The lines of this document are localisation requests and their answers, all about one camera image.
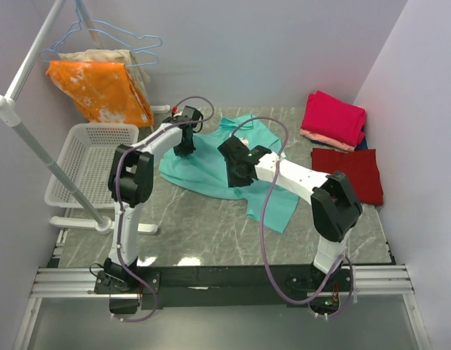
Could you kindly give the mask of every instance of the pink folded towel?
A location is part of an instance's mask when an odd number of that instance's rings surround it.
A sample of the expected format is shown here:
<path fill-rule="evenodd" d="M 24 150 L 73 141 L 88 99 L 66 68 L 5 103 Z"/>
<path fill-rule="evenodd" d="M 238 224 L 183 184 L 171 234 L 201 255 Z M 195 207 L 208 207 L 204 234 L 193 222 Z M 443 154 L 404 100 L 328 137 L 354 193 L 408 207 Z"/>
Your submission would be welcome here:
<path fill-rule="evenodd" d="M 323 144 L 328 144 L 329 146 L 336 147 L 341 149 L 342 151 L 353 152 L 355 147 L 350 146 L 349 144 L 344 144 L 343 142 L 331 139 L 330 137 L 321 135 L 319 133 L 312 133 L 311 131 L 300 129 L 299 134 L 301 136 L 309 138 L 309 140 L 322 142 Z"/>

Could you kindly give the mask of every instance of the pink towel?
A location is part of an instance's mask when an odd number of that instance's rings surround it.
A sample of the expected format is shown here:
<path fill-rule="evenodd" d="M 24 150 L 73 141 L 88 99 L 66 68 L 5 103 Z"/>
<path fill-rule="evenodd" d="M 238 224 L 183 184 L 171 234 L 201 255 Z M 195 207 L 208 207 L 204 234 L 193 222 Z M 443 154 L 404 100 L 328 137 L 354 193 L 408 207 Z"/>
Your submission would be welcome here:
<path fill-rule="evenodd" d="M 365 122 L 366 111 L 361 107 L 318 91 L 307 98 L 301 129 L 356 147 L 363 141 L 361 128 Z"/>
<path fill-rule="evenodd" d="M 330 137 L 320 135 L 318 133 L 312 133 L 308 130 L 301 129 L 299 131 L 299 134 L 309 138 L 309 140 L 322 142 L 323 144 L 328 144 L 329 146 L 336 147 L 338 149 L 341 149 L 342 151 L 353 152 L 355 150 L 355 147 L 350 146 L 349 144 L 344 144 L 343 142 L 331 139 Z"/>

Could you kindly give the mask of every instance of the red towel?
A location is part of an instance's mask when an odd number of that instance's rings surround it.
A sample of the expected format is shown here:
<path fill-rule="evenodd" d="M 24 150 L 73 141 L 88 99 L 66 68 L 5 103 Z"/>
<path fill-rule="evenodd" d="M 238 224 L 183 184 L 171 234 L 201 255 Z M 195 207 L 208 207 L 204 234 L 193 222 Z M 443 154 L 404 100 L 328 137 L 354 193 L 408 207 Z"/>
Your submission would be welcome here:
<path fill-rule="evenodd" d="M 366 111 L 361 107 L 341 102 L 318 91 L 307 98 L 301 129 L 327 136 L 356 147 L 363 141 L 361 131 L 366 122 Z"/>
<path fill-rule="evenodd" d="M 333 149 L 314 148 L 311 158 L 313 170 L 329 174 L 337 170 L 345 173 L 360 202 L 383 205 L 384 192 L 380 184 L 375 149 L 343 153 Z"/>

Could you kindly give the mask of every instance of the marble table surface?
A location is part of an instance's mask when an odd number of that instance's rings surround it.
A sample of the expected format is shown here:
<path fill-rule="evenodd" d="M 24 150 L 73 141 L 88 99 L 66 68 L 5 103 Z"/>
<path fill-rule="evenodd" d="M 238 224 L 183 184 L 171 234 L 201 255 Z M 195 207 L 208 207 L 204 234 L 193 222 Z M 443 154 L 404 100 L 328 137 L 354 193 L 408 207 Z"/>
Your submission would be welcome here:
<path fill-rule="evenodd" d="M 210 111 L 203 109 L 205 117 Z M 304 109 L 301 108 L 219 108 L 202 133 L 218 128 L 220 117 L 252 113 L 271 116 L 284 122 L 290 139 L 286 147 L 289 160 L 311 167 L 314 147 L 299 135 Z M 161 122 L 166 116 L 156 115 Z M 263 121 L 283 138 L 279 125 Z M 259 223 L 246 216 L 246 201 L 228 201 L 175 186 L 154 170 L 154 190 L 145 203 L 141 223 L 160 226 L 155 236 L 138 235 L 139 265 L 254 265 L 262 264 L 259 248 Z M 348 240 L 348 256 L 355 263 L 390 263 L 389 248 L 374 206 L 363 205 L 364 213 Z M 102 211 L 112 216 L 112 211 Z M 74 210 L 73 217 L 88 217 Z M 319 234 L 314 228 L 310 205 L 299 200 L 297 209 L 283 234 L 266 228 L 265 243 L 273 264 L 308 264 L 313 261 Z M 95 231 L 70 229 L 60 258 L 60 268 L 86 268 L 102 263 L 110 250 L 112 234 L 100 236 Z"/>

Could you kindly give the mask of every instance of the white plastic basket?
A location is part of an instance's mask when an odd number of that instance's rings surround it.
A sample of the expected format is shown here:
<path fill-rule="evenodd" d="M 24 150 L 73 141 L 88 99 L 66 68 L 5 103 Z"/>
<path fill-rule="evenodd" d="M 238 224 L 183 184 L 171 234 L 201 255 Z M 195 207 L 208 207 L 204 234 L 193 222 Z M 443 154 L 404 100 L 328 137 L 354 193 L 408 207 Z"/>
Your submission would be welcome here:
<path fill-rule="evenodd" d="M 134 125 L 92 122 L 71 128 L 58 157 L 58 165 L 96 208 L 113 208 L 107 187 L 115 149 L 138 141 Z M 44 196 L 49 206 L 81 208 L 71 193 L 52 175 Z"/>

